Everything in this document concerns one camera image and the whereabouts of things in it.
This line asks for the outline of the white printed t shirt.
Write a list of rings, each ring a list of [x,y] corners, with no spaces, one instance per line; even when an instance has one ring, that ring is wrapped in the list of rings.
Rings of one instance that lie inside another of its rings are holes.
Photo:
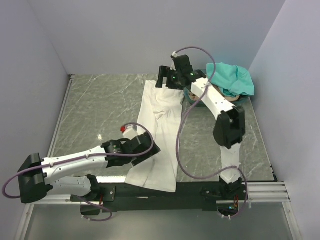
[[[146,189],[174,193],[178,161],[176,139],[182,118],[184,93],[156,82],[145,82],[137,122],[152,134],[160,152],[131,168],[125,183]]]

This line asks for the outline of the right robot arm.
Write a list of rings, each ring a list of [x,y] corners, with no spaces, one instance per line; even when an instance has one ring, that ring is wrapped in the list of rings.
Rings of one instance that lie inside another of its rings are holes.
[[[199,97],[215,118],[213,137],[220,146],[222,173],[225,182],[219,187],[222,198],[230,200],[237,194],[233,184],[241,177],[237,168],[240,165],[240,147],[246,133],[245,111],[223,97],[211,84],[201,70],[194,70],[187,55],[179,56],[174,52],[171,66],[159,67],[156,88],[165,86],[171,90],[188,89]]]

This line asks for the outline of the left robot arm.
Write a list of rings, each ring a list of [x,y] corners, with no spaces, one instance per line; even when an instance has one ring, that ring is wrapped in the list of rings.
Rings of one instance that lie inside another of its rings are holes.
[[[49,195],[74,195],[94,201],[104,194],[96,176],[74,175],[95,168],[136,166],[160,152],[160,148],[145,132],[133,139],[109,140],[87,151],[41,158],[38,153],[28,156],[18,176],[20,200],[30,204]]]

